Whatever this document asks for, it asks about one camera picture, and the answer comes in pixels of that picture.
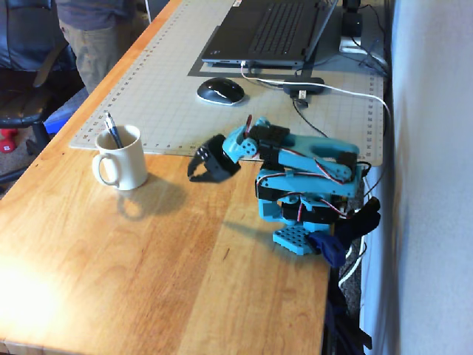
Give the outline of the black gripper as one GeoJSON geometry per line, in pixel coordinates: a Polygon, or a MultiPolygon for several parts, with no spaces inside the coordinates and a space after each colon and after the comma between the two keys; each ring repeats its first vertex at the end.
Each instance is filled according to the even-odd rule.
{"type": "Polygon", "coordinates": [[[225,136],[218,134],[206,141],[197,149],[188,164],[187,176],[193,183],[220,183],[232,178],[240,169],[238,162],[234,163],[223,151],[225,136]],[[199,165],[203,164],[205,171],[196,175],[199,165]]]}

